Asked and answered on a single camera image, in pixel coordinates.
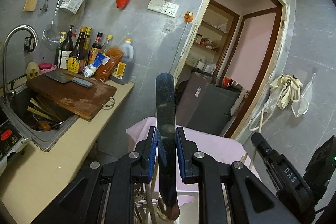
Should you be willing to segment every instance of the shelf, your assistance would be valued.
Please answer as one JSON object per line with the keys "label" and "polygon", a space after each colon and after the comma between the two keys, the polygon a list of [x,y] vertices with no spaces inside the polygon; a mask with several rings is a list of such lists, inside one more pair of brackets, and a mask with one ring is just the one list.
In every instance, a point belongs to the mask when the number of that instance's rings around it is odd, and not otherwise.
{"label": "shelf", "polygon": [[202,48],[202,49],[204,49],[204,50],[206,50],[206,51],[208,51],[208,52],[211,52],[211,53],[213,53],[213,54],[219,54],[219,52],[215,52],[214,50],[210,50],[210,49],[208,49],[208,48],[206,48],[206,47],[204,47],[204,46],[202,46],[202,45],[200,45],[200,44],[193,43],[193,45],[196,45],[197,47],[200,47],[200,48]]}
{"label": "shelf", "polygon": [[203,27],[205,27],[205,28],[207,28],[209,30],[214,31],[214,32],[218,33],[221,36],[227,35],[227,33],[222,32],[220,29],[217,29],[216,27],[211,26],[209,23],[206,23],[204,21],[201,22],[201,26],[203,26]]}

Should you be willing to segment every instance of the pink wall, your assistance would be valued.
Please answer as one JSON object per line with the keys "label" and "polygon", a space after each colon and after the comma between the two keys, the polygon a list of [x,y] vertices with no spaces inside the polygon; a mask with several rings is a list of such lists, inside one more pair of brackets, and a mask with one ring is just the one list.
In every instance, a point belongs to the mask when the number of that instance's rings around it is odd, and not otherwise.
{"label": "pink wall", "polygon": [[244,89],[251,90],[263,62],[275,13],[245,20],[237,49],[226,76],[238,82]]}

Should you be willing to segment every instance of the refrigerator sticker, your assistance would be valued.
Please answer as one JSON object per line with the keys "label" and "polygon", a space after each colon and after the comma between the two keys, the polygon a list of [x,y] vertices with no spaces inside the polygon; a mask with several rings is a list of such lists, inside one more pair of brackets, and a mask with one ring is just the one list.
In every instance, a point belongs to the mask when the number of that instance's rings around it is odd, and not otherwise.
{"label": "refrigerator sticker", "polygon": [[199,93],[201,92],[201,87],[199,86],[196,90],[195,96],[198,97]]}

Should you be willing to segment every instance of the doorway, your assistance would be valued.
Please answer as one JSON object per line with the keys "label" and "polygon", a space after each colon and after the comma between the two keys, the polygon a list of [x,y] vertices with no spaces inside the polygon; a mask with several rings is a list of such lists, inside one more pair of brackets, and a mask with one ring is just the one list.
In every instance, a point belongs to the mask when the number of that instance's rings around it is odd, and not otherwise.
{"label": "doorway", "polygon": [[208,0],[207,3],[197,15],[185,56],[175,70],[176,122],[235,138],[275,65],[285,6],[279,0]]}

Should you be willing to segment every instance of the cleaver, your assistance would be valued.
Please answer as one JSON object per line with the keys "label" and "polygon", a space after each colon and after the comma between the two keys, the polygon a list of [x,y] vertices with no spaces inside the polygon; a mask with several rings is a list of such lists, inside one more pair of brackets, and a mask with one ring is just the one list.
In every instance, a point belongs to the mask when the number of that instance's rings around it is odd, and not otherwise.
{"label": "cleaver", "polygon": [[48,76],[51,79],[56,80],[57,82],[60,82],[62,84],[65,84],[67,82],[74,82],[76,84],[79,84],[81,86],[84,86],[86,88],[90,88],[92,87],[92,83],[90,83],[89,81],[83,80],[81,78],[77,78],[77,77],[71,77],[69,75],[66,75],[58,70],[52,70],[50,72],[46,72],[44,73],[45,76]]}

